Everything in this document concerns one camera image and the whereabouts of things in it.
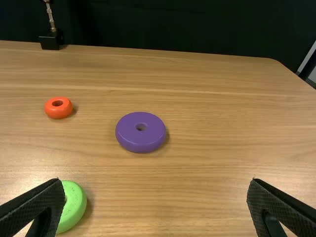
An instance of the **green weight plate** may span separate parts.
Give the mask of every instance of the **green weight plate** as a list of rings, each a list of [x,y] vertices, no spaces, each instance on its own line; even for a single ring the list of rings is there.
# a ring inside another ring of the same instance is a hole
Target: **green weight plate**
[[[87,206],[87,196],[82,187],[72,181],[62,181],[65,191],[65,205],[56,234],[71,229],[83,216]]]

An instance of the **orange donut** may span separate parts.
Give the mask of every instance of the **orange donut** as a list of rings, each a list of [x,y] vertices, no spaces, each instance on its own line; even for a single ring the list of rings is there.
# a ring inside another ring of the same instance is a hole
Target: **orange donut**
[[[67,97],[54,97],[45,103],[44,110],[52,119],[63,119],[71,114],[73,105]]]

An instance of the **black curtain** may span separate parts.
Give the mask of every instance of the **black curtain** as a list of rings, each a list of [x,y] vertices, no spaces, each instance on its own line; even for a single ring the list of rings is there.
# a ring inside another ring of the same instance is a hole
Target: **black curtain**
[[[69,44],[258,56],[296,71],[316,40],[314,0],[55,0]],[[0,39],[38,41],[39,0],[0,2]]]

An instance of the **purple weight plate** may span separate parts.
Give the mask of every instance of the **purple weight plate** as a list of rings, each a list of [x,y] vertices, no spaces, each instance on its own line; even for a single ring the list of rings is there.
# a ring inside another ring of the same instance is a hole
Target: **purple weight plate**
[[[156,115],[133,112],[118,121],[115,135],[125,149],[136,153],[148,153],[157,150],[163,144],[166,127]]]

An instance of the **table surface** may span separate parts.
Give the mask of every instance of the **table surface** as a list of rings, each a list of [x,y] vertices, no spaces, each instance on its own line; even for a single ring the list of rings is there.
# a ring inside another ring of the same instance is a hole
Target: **table surface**
[[[10,41],[0,55],[0,203],[76,181],[87,210],[59,236],[254,237],[253,177],[316,206],[316,91],[275,60]],[[76,113],[49,119],[54,96]],[[119,146],[134,111],[164,121],[161,149]]]

